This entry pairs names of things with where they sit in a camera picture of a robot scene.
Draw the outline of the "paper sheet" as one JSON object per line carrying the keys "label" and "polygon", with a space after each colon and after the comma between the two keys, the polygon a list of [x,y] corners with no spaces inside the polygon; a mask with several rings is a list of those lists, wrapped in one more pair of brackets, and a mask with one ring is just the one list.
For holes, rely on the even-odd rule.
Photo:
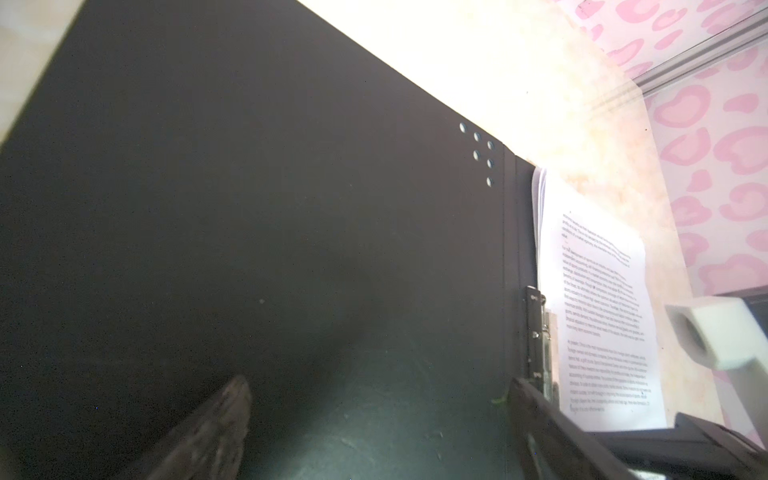
{"label": "paper sheet", "polygon": [[640,236],[548,169],[535,169],[532,201],[561,411],[589,432],[666,427]]}

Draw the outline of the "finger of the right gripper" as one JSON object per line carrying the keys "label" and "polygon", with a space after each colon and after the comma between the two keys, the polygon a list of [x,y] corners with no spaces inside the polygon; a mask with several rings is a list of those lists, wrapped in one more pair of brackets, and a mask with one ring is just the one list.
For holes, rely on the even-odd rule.
{"label": "finger of the right gripper", "polygon": [[626,467],[668,479],[765,479],[767,451],[720,424],[679,413],[667,429],[594,432]]}

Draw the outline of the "blue folder black inside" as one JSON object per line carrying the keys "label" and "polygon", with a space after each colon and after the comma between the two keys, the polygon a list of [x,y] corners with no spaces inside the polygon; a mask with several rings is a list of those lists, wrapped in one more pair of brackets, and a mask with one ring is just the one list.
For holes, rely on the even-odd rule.
{"label": "blue folder black inside", "polygon": [[88,1],[1,150],[1,442],[103,479],[235,375],[244,479],[518,479],[534,168],[295,1]]}

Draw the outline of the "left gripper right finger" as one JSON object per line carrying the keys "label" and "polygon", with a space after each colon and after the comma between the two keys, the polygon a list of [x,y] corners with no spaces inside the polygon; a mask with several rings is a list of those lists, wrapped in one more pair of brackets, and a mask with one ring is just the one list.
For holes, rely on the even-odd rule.
{"label": "left gripper right finger", "polygon": [[506,410],[525,479],[633,479],[635,475],[533,385],[513,378]]}

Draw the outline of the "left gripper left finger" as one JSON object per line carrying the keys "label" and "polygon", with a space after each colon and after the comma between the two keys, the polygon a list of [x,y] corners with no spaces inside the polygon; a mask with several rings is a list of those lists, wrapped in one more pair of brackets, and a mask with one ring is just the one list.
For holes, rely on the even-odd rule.
{"label": "left gripper left finger", "polygon": [[234,479],[248,434],[252,395],[237,375],[115,475],[117,479]]}

